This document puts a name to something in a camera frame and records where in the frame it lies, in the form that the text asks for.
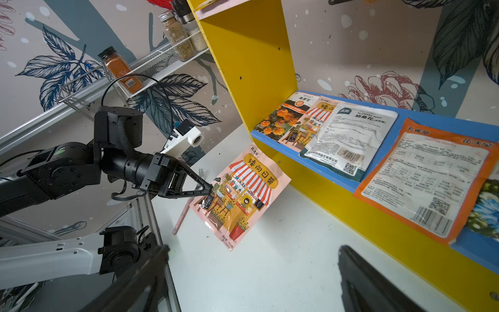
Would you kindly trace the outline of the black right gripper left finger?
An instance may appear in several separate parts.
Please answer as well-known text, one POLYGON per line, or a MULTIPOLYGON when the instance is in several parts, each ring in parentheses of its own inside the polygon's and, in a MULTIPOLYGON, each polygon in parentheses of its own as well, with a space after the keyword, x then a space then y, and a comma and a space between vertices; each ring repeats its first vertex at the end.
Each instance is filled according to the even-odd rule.
POLYGON ((166 265, 170 249, 153 247, 82 311, 158 311, 168 303, 166 265))

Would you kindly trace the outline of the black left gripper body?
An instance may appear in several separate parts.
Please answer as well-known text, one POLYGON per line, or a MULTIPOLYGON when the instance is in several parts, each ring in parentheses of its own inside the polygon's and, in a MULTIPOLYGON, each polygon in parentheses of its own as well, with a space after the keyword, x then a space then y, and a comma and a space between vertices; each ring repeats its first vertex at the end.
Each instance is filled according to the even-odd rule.
POLYGON ((162 198, 182 198, 187 179, 187 167, 177 159, 155 153, 141 184, 141 190, 162 198))

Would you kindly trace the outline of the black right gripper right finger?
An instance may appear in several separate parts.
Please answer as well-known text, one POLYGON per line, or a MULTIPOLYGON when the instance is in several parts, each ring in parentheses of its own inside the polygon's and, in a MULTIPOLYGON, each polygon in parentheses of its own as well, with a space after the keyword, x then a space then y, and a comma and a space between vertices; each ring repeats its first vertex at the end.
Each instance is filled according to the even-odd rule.
POLYGON ((346 311, 423 311, 353 248, 339 248, 342 301, 346 311))

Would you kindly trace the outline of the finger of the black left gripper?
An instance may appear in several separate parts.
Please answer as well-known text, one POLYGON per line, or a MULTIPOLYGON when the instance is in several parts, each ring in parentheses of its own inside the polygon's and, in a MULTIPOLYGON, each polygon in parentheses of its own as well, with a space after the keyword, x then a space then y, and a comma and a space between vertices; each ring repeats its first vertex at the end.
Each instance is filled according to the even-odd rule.
POLYGON ((183 159, 179 160, 185 177, 181 190, 183 192, 211 192, 213 186, 208 182, 205 170, 195 171, 183 159))
POLYGON ((207 196, 211 193, 213 187, 203 188, 193 191, 179 191, 179 192, 168 192, 165 198, 192 198, 197 196, 207 196))

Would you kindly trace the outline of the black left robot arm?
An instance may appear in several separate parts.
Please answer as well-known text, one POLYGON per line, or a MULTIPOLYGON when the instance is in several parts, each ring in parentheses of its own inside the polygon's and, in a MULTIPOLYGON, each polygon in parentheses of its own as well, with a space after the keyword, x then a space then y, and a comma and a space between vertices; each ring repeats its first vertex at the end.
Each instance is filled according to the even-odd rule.
POLYGON ((161 152, 139 152, 143 115, 102 107, 94 137, 36 152, 1 174, 1 236, 20 245, 1 249, 1 288, 67 276, 122 274, 149 247, 152 196, 191 198, 211 186, 181 154, 203 141, 189 121, 174 127, 161 152))

